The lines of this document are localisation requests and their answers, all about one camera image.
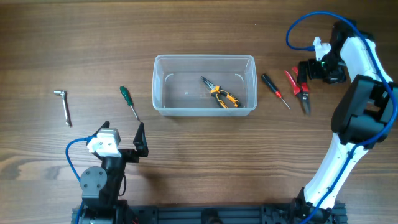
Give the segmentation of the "red handled wire stripper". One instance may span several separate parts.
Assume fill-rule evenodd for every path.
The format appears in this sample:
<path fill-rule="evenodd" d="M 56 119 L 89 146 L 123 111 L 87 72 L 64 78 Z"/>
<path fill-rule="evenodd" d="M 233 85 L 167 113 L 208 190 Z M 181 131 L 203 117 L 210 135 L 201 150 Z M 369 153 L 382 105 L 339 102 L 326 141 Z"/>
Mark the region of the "red handled wire stripper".
<path fill-rule="evenodd" d="M 292 71 L 298 75 L 298 67 L 293 67 Z M 300 104 L 302 106 L 303 112 L 310 116 L 311 107 L 310 107 L 310 99 L 309 99 L 309 87 L 308 83 L 304 83 L 303 85 L 299 85 L 297 79 L 294 79 L 293 76 L 286 70 L 284 70 L 284 74 L 287 77 L 289 83 L 292 85 L 294 95 L 300 100 Z"/>

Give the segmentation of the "orange black long-nose pliers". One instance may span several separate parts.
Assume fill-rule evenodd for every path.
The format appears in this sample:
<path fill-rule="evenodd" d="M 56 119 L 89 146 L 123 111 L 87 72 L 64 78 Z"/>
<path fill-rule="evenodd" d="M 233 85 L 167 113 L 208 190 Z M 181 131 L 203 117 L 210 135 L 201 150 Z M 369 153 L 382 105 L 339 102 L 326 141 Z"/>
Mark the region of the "orange black long-nose pliers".
<path fill-rule="evenodd" d="M 210 95 L 216 100 L 218 106 L 220 108 L 228 109 L 227 104 L 220 98 L 220 96 L 228 99 L 235 108 L 239 108 L 241 106 L 241 102 L 230 92 L 222 89 L 219 85 L 214 85 L 209 79 L 205 77 L 201 77 L 202 82 L 205 84 L 207 89 L 210 91 Z"/>

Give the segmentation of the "black red screwdriver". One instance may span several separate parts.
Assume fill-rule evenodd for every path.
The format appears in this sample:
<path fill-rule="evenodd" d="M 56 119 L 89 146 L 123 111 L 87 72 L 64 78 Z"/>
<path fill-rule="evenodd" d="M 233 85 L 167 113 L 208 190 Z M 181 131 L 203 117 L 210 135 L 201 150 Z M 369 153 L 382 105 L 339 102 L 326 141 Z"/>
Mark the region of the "black red screwdriver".
<path fill-rule="evenodd" d="M 271 92 L 273 92 L 280 100 L 282 100 L 282 102 L 286 105 L 286 107 L 288 107 L 288 109 L 290 109 L 290 106 L 285 102 L 285 100 L 282 97 L 281 92 L 279 91 L 279 89 L 276 87 L 276 85 L 274 84 L 274 82 L 271 80 L 271 78 L 266 75 L 266 74 L 262 74 L 261 75 L 261 79 L 262 81 L 269 87 L 269 89 L 271 90 Z"/>

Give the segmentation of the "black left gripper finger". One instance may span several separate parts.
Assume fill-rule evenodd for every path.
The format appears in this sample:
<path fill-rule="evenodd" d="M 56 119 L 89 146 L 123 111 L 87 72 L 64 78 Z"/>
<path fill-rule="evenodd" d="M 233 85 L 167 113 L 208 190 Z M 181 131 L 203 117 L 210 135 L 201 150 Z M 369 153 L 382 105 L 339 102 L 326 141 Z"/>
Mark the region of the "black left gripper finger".
<path fill-rule="evenodd" d="M 92 134 L 92 136 L 96 136 L 98 133 L 99 133 L 99 131 L 101 130 L 101 129 L 103 129 L 103 128 L 109 128 L 110 127 L 110 122 L 109 121 L 105 121 L 103 124 L 102 124 L 102 126 L 96 131 L 96 132 L 94 132 L 93 134 Z"/>
<path fill-rule="evenodd" d="M 149 154 L 149 148 L 146 141 L 144 123 L 140 122 L 137 129 L 137 133 L 133 140 L 133 145 L 136 147 L 137 155 L 139 157 L 147 157 Z"/>

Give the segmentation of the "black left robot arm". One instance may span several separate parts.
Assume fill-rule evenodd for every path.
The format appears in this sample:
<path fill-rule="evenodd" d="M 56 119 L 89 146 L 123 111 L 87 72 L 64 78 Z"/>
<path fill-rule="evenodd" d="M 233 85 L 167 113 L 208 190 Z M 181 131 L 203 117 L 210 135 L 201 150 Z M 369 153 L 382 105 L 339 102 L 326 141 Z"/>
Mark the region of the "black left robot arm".
<path fill-rule="evenodd" d="M 141 122 L 133 140 L 134 149 L 120 149 L 116 128 L 106 121 L 87 140 L 89 152 L 100 161 L 100 166 L 87 168 L 80 176 L 82 204 L 73 213 L 72 223 L 139 223 L 139 217 L 120 196 L 126 191 L 125 168 L 147 157 L 149 149 Z"/>

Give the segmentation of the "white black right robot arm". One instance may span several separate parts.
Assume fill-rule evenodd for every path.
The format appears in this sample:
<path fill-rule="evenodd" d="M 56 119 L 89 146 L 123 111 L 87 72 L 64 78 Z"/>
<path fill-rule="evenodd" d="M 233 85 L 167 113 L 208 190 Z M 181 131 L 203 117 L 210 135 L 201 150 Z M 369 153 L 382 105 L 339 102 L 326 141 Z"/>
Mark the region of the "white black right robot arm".
<path fill-rule="evenodd" d="M 316 37 L 306 50 L 315 58 L 294 67 L 296 77 L 285 72 L 306 113 L 308 79 L 350 80 L 351 85 L 333 113 L 326 156 L 284 217 L 289 223 L 346 223 L 345 207 L 336 196 L 357 162 L 387 138 L 397 118 L 397 83 L 382 68 L 373 36 L 358 30 L 353 20 L 339 17 L 330 41 Z"/>

